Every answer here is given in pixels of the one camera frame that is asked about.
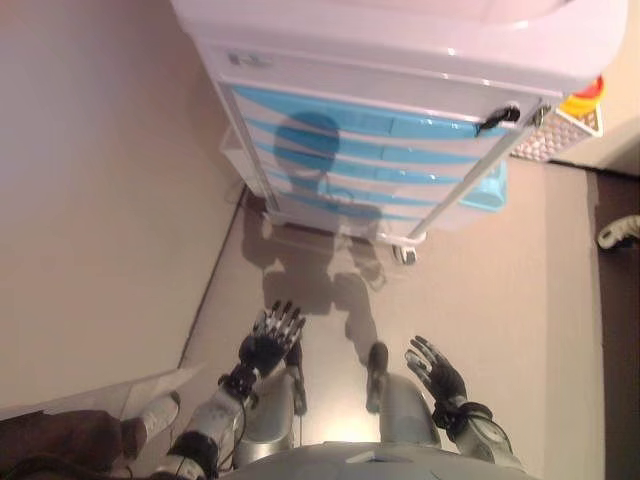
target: black cable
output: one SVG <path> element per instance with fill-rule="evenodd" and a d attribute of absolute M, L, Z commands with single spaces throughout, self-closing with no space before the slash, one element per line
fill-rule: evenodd
<path fill-rule="evenodd" d="M 239 401 L 239 403 L 240 403 L 240 407 L 242 408 L 242 430 L 240 431 L 240 435 L 236 438 L 233 444 L 233 448 L 231 449 L 229 454 L 226 457 L 224 457 L 224 459 L 221 462 L 218 463 L 218 471 L 220 472 L 230 472 L 232 470 L 233 465 L 229 465 L 228 468 L 220 468 L 220 467 L 222 467 L 222 465 L 227 463 L 227 461 L 231 458 L 233 453 L 236 451 L 236 448 L 238 448 L 238 445 L 240 445 L 240 441 L 242 440 L 242 437 L 244 437 L 244 432 L 247 429 L 247 411 L 244 408 L 244 402 Z"/>

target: caster wheel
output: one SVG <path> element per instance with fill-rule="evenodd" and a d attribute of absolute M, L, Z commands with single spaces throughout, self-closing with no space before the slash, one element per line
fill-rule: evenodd
<path fill-rule="evenodd" d="M 393 246 L 393 256 L 402 265 L 413 265 L 418 260 L 418 254 L 413 247 Z"/>

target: white plastic panel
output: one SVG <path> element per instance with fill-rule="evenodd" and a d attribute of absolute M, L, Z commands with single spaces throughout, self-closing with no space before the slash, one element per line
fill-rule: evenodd
<path fill-rule="evenodd" d="M 473 20 L 480 23 L 507 23 L 531 20 L 556 10 L 571 0 L 322 0 L 367 7 L 405 10 L 422 15 Z"/>
<path fill-rule="evenodd" d="M 496 109 L 515 104 L 522 122 L 540 103 L 538 95 L 493 88 L 490 82 L 470 84 L 448 80 L 446 75 L 423 77 L 196 41 L 209 74 L 223 83 L 469 121 L 484 120 Z"/>

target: wall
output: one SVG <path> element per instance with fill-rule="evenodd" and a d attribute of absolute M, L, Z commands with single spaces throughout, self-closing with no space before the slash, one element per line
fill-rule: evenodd
<path fill-rule="evenodd" d="M 0 407 L 177 366 L 239 181 L 168 1 L 0 4 Z"/>
<path fill-rule="evenodd" d="M 629 0 L 627 30 L 616 59 L 604 71 L 604 136 L 559 155 L 561 160 L 640 175 L 640 0 Z"/>

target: robot wrist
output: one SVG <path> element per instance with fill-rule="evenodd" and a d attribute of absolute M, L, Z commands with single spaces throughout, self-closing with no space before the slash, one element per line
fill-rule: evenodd
<path fill-rule="evenodd" d="M 256 380 L 254 369 L 244 363 L 239 363 L 230 374 L 220 377 L 218 385 L 224 386 L 231 396 L 244 402 L 251 395 Z"/>

